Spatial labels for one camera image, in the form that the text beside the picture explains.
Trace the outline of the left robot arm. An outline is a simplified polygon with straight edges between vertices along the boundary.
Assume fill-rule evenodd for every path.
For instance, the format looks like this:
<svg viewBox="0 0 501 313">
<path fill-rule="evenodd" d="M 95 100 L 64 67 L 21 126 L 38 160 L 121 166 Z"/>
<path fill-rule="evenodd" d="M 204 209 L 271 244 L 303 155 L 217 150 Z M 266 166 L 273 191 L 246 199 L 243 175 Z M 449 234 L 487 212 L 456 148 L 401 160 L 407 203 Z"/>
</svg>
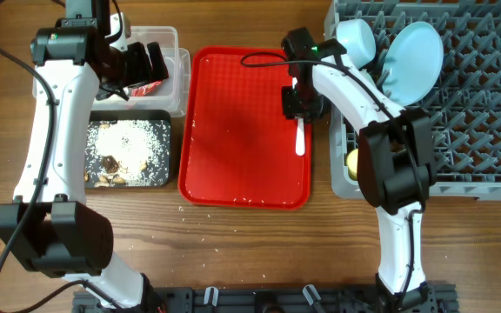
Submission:
<svg viewBox="0 0 501 313">
<path fill-rule="evenodd" d="M 10 203 L 0 204 L 0 274 L 13 256 L 28 271 L 83 287 L 111 312 L 164 312 L 149 278 L 113 250 L 110 221 L 90 209 L 84 150 L 93 103 L 167 76 L 156 43 L 127 43 L 113 1 L 67 1 L 40 29 L 25 69 L 36 82 L 27 159 Z"/>
</svg>

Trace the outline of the yellow plastic cup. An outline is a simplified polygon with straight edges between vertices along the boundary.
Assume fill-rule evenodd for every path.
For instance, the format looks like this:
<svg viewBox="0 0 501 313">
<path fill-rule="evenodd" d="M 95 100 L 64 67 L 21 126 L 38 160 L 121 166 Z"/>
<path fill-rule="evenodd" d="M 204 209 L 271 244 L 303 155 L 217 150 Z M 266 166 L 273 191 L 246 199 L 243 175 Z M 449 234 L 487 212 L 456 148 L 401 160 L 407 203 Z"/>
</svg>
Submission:
<svg viewBox="0 0 501 313">
<path fill-rule="evenodd" d="M 350 179 L 357 181 L 358 149 L 354 149 L 347 154 L 347 157 L 345 158 L 345 165 Z"/>
</svg>

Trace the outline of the red snack wrapper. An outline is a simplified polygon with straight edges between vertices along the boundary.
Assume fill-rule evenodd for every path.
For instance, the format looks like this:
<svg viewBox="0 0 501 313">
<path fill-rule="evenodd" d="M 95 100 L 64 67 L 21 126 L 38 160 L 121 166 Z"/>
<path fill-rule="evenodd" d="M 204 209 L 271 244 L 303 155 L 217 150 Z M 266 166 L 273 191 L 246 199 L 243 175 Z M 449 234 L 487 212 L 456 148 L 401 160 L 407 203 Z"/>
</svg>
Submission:
<svg viewBox="0 0 501 313">
<path fill-rule="evenodd" d="M 154 91 L 158 89 L 158 87 L 162 84 L 161 81 L 157 81 L 154 83 L 148 83 L 144 86 L 134 88 L 130 91 L 131 97 L 146 97 L 152 94 Z"/>
</svg>

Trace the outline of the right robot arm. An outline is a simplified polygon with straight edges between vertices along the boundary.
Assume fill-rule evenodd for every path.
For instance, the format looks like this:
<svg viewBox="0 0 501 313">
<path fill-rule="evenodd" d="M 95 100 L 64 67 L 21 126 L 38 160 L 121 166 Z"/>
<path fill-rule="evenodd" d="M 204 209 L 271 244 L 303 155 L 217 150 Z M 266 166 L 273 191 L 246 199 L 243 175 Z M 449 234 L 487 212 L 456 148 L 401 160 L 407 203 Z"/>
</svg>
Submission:
<svg viewBox="0 0 501 313">
<path fill-rule="evenodd" d="M 380 306 L 404 311 L 427 302 L 420 237 L 436 178 L 430 118 L 421 109 L 393 103 L 369 84 L 335 39 L 315 43 L 299 28 L 288 32 L 281 47 L 294 80 L 282 89 L 285 117 L 312 123 L 332 103 L 358 133 L 358 185 L 379 225 Z"/>
</svg>

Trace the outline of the white plastic fork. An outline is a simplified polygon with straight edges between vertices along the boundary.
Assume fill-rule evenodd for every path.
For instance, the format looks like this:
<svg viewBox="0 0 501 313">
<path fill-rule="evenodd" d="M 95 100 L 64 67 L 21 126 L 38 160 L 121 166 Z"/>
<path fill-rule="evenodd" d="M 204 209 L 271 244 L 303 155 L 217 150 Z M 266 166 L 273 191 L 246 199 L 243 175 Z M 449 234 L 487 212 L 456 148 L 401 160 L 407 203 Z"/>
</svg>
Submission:
<svg viewBox="0 0 501 313">
<path fill-rule="evenodd" d="M 298 118 L 295 152 L 298 156 L 302 157 L 305 154 L 305 151 L 306 151 L 306 144 L 305 144 L 305 133 L 304 133 L 304 120 L 302 118 Z"/>
</svg>

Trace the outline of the large light blue plate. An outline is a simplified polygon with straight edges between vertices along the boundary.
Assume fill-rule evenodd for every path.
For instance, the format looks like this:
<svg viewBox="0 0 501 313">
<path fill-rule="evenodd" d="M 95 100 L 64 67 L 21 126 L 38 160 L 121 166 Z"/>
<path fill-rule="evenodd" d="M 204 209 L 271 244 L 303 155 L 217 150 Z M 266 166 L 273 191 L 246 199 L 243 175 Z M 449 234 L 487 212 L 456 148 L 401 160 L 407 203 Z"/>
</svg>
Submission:
<svg viewBox="0 0 501 313">
<path fill-rule="evenodd" d="M 414 104 L 431 91 L 443 68 L 441 36 L 427 22 L 415 22 L 399 32 L 384 60 L 388 77 L 382 88 L 403 106 Z"/>
</svg>

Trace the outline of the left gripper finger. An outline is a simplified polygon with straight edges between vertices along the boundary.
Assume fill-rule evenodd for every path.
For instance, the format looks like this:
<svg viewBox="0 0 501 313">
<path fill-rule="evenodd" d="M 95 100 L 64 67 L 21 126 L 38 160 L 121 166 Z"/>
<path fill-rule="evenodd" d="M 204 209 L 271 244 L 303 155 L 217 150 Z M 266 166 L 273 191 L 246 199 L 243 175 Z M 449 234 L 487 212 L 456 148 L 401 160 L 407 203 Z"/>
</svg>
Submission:
<svg viewBox="0 0 501 313">
<path fill-rule="evenodd" d="M 151 78 L 153 81 L 163 81 L 169 77 L 169 71 L 164 61 L 164 56 L 158 42 L 147 44 L 147 50 L 152 66 Z"/>
<path fill-rule="evenodd" d="M 152 67 L 144 45 L 132 43 L 126 51 L 126 86 L 140 87 L 152 82 Z"/>
</svg>

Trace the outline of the light blue bowl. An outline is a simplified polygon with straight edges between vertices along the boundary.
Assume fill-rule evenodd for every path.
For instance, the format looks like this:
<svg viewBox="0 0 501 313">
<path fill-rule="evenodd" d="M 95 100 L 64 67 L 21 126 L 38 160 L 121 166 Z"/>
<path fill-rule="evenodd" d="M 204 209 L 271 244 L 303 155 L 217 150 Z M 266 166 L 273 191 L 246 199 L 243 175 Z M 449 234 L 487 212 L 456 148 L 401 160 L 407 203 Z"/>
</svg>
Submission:
<svg viewBox="0 0 501 313">
<path fill-rule="evenodd" d="M 363 19 L 340 22 L 336 39 L 346 48 L 347 55 L 358 68 L 370 63 L 376 55 L 376 42 L 371 27 Z"/>
</svg>

